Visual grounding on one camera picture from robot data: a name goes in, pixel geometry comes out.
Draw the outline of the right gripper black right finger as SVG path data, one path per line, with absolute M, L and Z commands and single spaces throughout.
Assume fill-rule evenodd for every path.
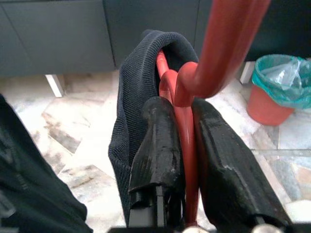
M 194 100 L 199 186 L 203 207 L 215 226 L 251 226 L 256 218 L 291 224 L 253 153 L 205 100 Z

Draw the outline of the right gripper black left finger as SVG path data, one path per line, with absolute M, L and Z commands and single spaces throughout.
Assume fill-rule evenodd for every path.
M 148 125 L 130 171 L 131 207 L 146 203 L 144 195 L 156 186 L 162 186 L 165 195 L 183 197 L 182 150 L 173 106 L 163 97 L 153 97 L 142 116 Z

